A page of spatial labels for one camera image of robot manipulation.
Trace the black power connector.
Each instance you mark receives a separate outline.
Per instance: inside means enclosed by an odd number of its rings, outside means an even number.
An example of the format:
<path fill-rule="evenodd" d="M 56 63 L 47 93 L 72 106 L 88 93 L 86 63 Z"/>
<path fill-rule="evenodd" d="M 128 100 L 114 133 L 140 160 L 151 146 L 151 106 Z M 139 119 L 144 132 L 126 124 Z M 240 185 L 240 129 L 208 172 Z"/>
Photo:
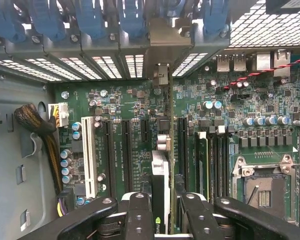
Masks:
<path fill-rule="evenodd" d="M 74 190 L 65 188 L 57 196 L 57 213 L 62 217 L 75 209 Z"/>

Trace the CPU socket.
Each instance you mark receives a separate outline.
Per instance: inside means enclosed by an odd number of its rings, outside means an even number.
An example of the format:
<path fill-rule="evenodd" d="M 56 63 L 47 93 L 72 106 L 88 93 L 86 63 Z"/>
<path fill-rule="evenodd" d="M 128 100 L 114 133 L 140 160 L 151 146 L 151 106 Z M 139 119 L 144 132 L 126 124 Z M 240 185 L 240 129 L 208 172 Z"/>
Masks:
<path fill-rule="evenodd" d="M 268 163 L 248 163 L 239 155 L 232 169 L 230 196 L 251 207 L 298 225 L 297 173 L 291 154 Z"/>

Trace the green motherboard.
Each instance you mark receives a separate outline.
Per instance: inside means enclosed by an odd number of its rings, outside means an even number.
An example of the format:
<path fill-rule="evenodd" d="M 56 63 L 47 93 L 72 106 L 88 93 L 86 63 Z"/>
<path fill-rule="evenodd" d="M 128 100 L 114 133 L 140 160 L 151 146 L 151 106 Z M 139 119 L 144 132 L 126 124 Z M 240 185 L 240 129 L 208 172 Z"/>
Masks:
<path fill-rule="evenodd" d="M 271 163 L 291 154 L 300 163 L 300 63 L 246 77 L 244 63 L 251 55 L 219 55 L 191 75 L 173 80 L 174 176 L 179 173 L 178 118 L 187 120 L 188 190 L 196 192 L 195 134 L 206 132 L 209 194 L 213 203 L 230 196 L 232 170 L 238 156 L 248 163 Z M 169 188 L 166 143 L 170 120 L 168 91 L 152 80 L 63 83 L 56 100 L 68 104 L 69 126 L 58 130 L 60 168 L 64 189 L 72 188 L 77 209 L 95 198 L 110 196 L 104 121 L 113 128 L 116 198 L 125 194 L 122 120 L 130 120 L 133 190 L 141 176 L 152 176 L 154 219 L 164 224 L 163 198 Z M 94 118 L 97 195 L 86 198 L 82 117 Z M 140 121 L 148 120 L 150 141 L 142 142 Z M 296 170 L 298 227 L 300 227 L 300 166 Z"/>

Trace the white power connector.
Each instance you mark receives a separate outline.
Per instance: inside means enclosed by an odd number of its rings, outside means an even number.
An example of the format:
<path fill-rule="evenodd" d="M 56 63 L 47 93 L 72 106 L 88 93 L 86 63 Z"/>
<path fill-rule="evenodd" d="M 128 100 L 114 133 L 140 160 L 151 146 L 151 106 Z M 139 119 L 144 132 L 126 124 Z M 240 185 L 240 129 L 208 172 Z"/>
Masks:
<path fill-rule="evenodd" d="M 69 109 L 66 102 L 48 104 L 48 118 L 54 117 L 56 128 L 69 126 Z"/>

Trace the long black expansion slot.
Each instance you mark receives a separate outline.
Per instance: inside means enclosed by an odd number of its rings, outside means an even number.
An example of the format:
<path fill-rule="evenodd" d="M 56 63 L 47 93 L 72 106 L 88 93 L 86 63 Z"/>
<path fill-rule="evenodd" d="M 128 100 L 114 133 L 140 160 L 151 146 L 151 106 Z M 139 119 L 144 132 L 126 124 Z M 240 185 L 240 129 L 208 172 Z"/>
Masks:
<path fill-rule="evenodd" d="M 184 188 L 188 190 L 188 126 L 186 117 L 177 118 L 178 171 L 184 178 Z"/>
<path fill-rule="evenodd" d="M 122 159 L 124 171 L 125 192 L 133 191 L 133 155 L 132 155 L 132 136 L 131 121 L 121 121 L 122 131 Z"/>
<path fill-rule="evenodd" d="M 104 144 L 106 151 L 108 189 L 111 197 L 116 198 L 116 169 L 115 169 L 115 150 L 113 140 L 113 125 L 111 120 L 105 120 L 104 126 Z"/>

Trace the blue slot latch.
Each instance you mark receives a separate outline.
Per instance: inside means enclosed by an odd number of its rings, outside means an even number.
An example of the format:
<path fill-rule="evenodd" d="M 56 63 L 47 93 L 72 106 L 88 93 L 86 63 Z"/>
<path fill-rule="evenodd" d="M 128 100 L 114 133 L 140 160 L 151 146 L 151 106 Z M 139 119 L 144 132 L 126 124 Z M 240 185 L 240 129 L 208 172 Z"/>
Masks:
<path fill-rule="evenodd" d="M 129 38 L 140 38 L 146 33 L 145 0 L 117 0 L 119 23 Z"/>
<path fill-rule="evenodd" d="M 186 0 L 164 0 L 166 16 L 169 18 L 179 18 L 186 4 Z"/>
<path fill-rule="evenodd" d="M 29 14 L 36 31 L 52 42 L 66 36 L 64 22 L 57 4 L 58 0 L 29 0 Z"/>
<path fill-rule="evenodd" d="M 203 0 L 203 30 L 208 36 L 224 30 L 228 17 L 229 0 Z"/>
<path fill-rule="evenodd" d="M 13 0 L 0 0 L 0 37 L 11 43 L 20 43 L 26 40 L 25 29 Z"/>
<path fill-rule="evenodd" d="M 105 20 L 100 0 L 74 0 L 76 20 L 81 32 L 92 39 L 106 36 Z"/>

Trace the open black PC case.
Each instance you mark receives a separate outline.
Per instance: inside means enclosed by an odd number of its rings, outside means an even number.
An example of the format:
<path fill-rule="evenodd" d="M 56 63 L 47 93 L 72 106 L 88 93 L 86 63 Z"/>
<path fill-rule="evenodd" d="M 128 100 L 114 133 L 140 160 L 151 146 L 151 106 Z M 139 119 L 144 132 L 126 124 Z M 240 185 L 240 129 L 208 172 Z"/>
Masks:
<path fill-rule="evenodd" d="M 59 128 L 49 119 L 56 87 L 68 83 L 151 80 L 150 21 L 163 18 L 188 50 L 173 65 L 173 80 L 185 78 L 218 56 L 255 56 L 244 63 L 246 77 L 300 64 L 300 0 L 229 0 L 224 30 L 204 32 L 203 0 L 185 0 L 180 17 L 167 17 L 165 0 L 144 0 L 145 34 L 129 38 L 121 29 L 118 0 L 99 0 L 106 36 L 91 38 L 79 29 L 75 0 L 57 0 L 65 38 L 51 41 L 35 29 L 29 0 L 12 0 L 26 39 L 0 37 L 0 240 L 21 237 L 60 218 L 57 195 L 64 184 Z M 193 240 L 178 226 L 168 233 L 170 190 L 163 196 L 163 224 L 155 221 L 154 240 Z"/>

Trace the short black expansion slot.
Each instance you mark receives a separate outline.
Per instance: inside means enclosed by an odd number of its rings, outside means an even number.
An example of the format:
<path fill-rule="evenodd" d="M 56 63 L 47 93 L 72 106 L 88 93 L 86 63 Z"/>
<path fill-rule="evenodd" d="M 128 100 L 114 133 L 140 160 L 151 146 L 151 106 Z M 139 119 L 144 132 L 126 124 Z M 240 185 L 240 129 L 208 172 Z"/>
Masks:
<path fill-rule="evenodd" d="M 140 134 L 141 134 L 141 141 L 149 142 L 150 141 L 150 125 L 148 119 L 141 119 L 140 120 Z"/>

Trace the white expansion slot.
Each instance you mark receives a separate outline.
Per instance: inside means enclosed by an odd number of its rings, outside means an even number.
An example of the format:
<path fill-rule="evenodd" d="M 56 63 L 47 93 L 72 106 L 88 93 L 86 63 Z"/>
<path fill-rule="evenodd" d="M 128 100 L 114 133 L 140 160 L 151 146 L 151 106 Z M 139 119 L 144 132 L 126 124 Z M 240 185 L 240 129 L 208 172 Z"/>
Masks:
<path fill-rule="evenodd" d="M 95 127 L 94 118 L 92 116 L 81 118 L 81 133 L 85 177 L 85 194 L 86 198 L 95 198 L 98 193 L 98 184 Z"/>

